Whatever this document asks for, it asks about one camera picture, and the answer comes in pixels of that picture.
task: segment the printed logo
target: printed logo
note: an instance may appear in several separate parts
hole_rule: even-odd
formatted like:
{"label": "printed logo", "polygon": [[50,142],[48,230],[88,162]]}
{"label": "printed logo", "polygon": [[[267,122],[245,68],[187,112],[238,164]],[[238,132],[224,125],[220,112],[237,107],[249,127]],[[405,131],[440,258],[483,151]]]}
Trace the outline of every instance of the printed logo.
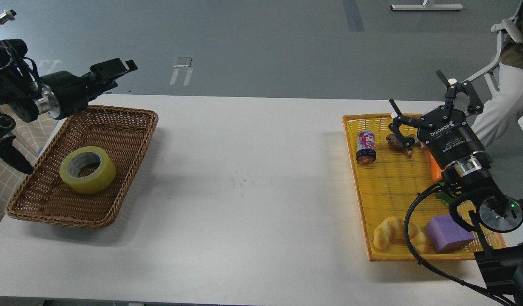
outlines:
{"label": "printed logo", "polygon": [[447,128],[451,128],[454,126],[454,122],[452,122],[452,120],[449,121],[449,123],[445,126],[442,126],[440,128],[438,128],[437,130],[433,131],[433,132],[430,132],[430,136],[436,136],[437,134],[443,132],[444,130],[446,130]]}

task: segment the white pants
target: white pants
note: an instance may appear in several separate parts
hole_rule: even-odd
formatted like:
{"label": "white pants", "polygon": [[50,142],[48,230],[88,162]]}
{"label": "white pants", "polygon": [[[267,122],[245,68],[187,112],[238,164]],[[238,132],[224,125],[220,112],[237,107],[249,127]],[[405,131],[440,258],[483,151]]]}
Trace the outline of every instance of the white pants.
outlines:
{"label": "white pants", "polygon": [[523,115],[523,70],[499,64],[499,92],[485,103],[472,130],[489,146]]}

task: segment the robotic arm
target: robotic arm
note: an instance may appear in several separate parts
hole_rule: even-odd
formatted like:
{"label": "robotic arm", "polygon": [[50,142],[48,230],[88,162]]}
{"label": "robotic arm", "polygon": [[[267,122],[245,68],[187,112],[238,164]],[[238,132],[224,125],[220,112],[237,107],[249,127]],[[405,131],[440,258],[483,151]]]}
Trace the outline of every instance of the robotic arm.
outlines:
{"label": "robotic arm", "polygon": [[[499,297],[512,294],[516,304],[523,305],[523,243],[494,250],[487,243],[480,226],[482,224],[495,232],[516,230],[523,222],[523,200],[514,200],[501,192],[489,172],[492,160],[484,152],[483,144],[467,124],[464,112],[454,109],[456,94],[463,92],[469,98],[469,114],[483,111],[483,104],[471,82],[449,84],[440,71],[437,71],[437,75],[447,89],[444,105],[417,119],[404,116],[394,100],[390,99],[395,113],[389,129],[405,148],[409,148],[413,146],[415,139],[403,136],[399,127],[405,124],[417,128],[419,141],[426,144],[437,164],[444,169],[444,188],[455,196],[449,207],[452,219],[465,230],[475,231],[483,246],[483,251],[475,252],[475,259],[487,285],[485,295]],[[411,205],[412,209],[427,194],[423,194],[420,200],[415,200]],[[475,206],[475,211],[469,211],[473,224],[462,219],[457,211],[458,206],[466,200],[471,200]],[[427,266],[426,261],[418,253],[415,254],[412,247],[409,249],[420,264]]]}
{"label": "robotic arm", "polygon": [[[0,25],[15,15],[13,10],[5,11],[0,15]],[[0,105],[8,104],[25,122],[43,113],[59,120],[85,110],[89,101],[117,87],[117,78],[137,70],[133,60],[123,63],[114,58],[91,66],[90,72],[80,77],[67,71],[39,76],[34,61],[25,56],[27,52],[21,39],[0,41]],[[12,145],[15,136],[9,133],[14,128],[14,119],[0,113],[0,158],[18,171],[31,174],[33,167]]]}

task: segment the white chair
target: white chair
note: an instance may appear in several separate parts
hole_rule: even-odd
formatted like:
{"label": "white chair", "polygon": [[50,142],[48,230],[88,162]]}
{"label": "white chair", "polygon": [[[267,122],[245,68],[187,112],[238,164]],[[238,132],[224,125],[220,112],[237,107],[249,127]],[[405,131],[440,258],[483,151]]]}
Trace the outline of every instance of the white chair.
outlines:
{"label": "white chair", "polygon": [[513,23],[515,17],[516,15],[511,17],[510,19],[503,19],[501,20],[501,23],[498,23],[491,27],[492,33],[496,33],[496,55],[494,56],[494,59],[487,66],[485,66],[485,68],[482,68],[481,70],[477,71],[475,74],[464,80],[471,82],[481,76],[485,77],[485,81],[489,86],[490,93],[493,96],[498,91],[498,80],[494,76],[494,70],[498,67],[500,63],[499,57],[501,54],[501,47],[503,46],[503,42],[506,37],[505,35],[509,35],[509,37],[511,37],[511,39],[516,43],[523,42],[522,34],[518,30],[517,26]]}

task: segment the gray floor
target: gray floor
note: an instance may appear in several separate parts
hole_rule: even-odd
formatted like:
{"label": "gray floor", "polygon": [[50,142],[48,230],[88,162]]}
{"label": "gray floor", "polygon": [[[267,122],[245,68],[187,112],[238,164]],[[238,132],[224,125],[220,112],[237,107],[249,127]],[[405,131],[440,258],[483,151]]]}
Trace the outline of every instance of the gray floor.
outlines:
{"label": "gray floor", "polygon": [[[460,12],[390,10],[417,2],[0,0],[0,12],[18,12],[0,39],[24,39],[41,75],[81,75],[110,58],[135,60],[139,71],[120,78],[113,94],[441,101],[445,89],[435,71],[461,80],[484,67],[495,54],[491,25],[512,16],[519,1],[437,1],[460,3]],[[180,68],[171,84],[177,56],[192,57],[192,70]],[[483,80],[474,85],[490,98]],[[487,152],[501,189],[523,198],[518,125]]]}

